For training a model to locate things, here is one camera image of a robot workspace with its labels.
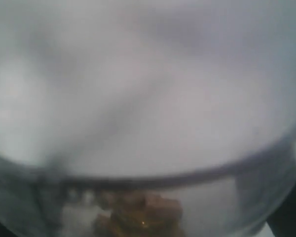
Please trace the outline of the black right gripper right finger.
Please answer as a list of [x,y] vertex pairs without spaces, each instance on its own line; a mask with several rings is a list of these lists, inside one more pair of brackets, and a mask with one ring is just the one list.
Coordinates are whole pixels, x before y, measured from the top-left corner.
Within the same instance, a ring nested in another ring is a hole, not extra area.
[[267,223],[275,237],[296,237],[296,184]]

